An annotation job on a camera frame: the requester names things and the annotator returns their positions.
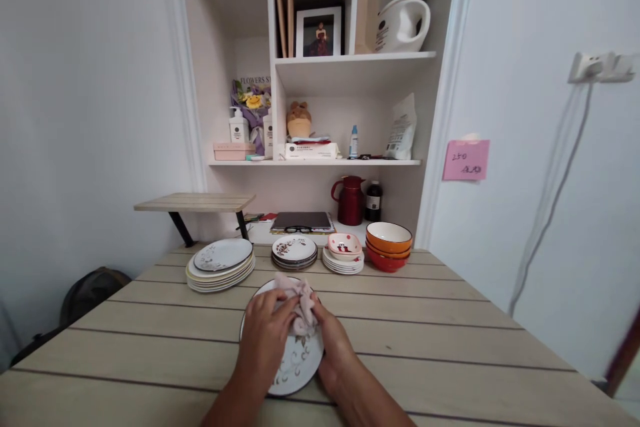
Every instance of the backpack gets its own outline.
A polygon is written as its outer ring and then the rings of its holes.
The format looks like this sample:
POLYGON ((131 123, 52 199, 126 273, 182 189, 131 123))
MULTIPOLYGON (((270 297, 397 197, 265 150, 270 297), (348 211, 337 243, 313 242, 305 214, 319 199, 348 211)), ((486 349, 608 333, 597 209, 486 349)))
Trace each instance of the backpack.
POLYGON ((131 278, 119 270, 106 267, 89 272, 78 280, 67 292, 60 309, 59 327, 46 334, 36 334, 33 342, 24 347, 11 361, 11 367, 22 361, 65 328, 88 314, 106 299, 127 285, 131 278))

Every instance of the red thermos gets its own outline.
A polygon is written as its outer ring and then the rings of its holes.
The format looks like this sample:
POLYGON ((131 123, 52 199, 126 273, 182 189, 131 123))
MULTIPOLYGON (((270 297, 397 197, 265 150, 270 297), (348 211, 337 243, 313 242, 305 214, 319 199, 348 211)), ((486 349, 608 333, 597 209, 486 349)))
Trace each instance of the red thermos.
POLYGON ((360 190, 360 184, 364 181, 365 179, 355 175, 348 175, 333 184, 331 198, 338 203, 338 222, 341 224, 348 226, 362 224, 365 194, 360 190), (343 184, 343 189, 340 191, 340 198, 337 199, 333 194, 340 183, 343 184))

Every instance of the picture frame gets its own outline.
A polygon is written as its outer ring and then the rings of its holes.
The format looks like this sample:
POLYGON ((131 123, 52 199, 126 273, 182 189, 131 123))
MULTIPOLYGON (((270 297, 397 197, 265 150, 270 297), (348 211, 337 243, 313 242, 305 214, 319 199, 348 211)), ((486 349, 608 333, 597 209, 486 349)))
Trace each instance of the picture frame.
POLYGON ((296 57, 342 53, 342 7, 298 10, 295 20, 296 57))

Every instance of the white bag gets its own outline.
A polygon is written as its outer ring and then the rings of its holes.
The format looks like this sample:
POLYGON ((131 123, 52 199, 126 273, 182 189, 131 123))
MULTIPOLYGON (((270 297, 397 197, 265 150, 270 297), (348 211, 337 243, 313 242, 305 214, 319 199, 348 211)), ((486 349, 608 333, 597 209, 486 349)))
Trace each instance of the white bag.
POLYGON ((411 160, 411 146, 417 117, 413 93, 393 108, 393 126, 389 134, 385 157, 396 160, 411 160))

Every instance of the eyeglasses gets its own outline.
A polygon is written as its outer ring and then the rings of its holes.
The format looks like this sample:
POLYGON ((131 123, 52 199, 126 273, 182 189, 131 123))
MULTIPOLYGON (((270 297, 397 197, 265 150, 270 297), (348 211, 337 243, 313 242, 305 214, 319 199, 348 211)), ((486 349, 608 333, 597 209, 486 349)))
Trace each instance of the eyeglasses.
POLYGON ((285 232, 287 232, 288 234, 295 234, 296 232, 300 232, 301 234, 310 234, 311 227, 291 226, 291 227, 286 227, 285 232))

